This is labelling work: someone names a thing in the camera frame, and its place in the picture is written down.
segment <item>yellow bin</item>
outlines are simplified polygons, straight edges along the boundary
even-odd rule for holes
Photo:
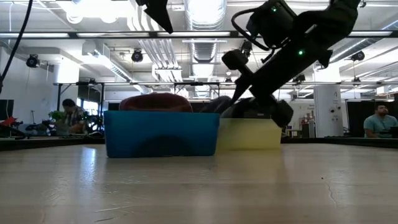
[[[281,134],[271,119],[221,118],[216,152],[280,150]]]

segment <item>red object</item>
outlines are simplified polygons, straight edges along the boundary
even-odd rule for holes
[[[7,120],[1,122],[1,125],[5,125],[5,126],[10,126],[12,123],[16,122],[17,119],[15,119],[14,117],[10,117]]]
[[[133,96],[123,100],[119,105],[119,109],[124,111],[193,112],[192,106],[187,99],[171,93]]]

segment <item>blue bin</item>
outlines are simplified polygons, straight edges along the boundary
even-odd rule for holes
[[[218,114],[105,111],[106,152],[110,158],[212,156]]]

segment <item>plaid shirt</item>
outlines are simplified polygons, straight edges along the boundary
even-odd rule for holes
[[[69,127],[72,127],[75,124],[82,124],[83,128],[85,125],[85,121],[82,119],[85,115],[86,111],[80,108],[79,106],[76,106],[75,111],[72,114],[68,114],[67,117],[65,118],[65,124],[68,125]]]

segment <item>wooden table surface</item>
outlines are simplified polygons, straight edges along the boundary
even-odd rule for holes
[[[398,151],[108,159],[104,146],[0,152],[0,223],[398,223]]]

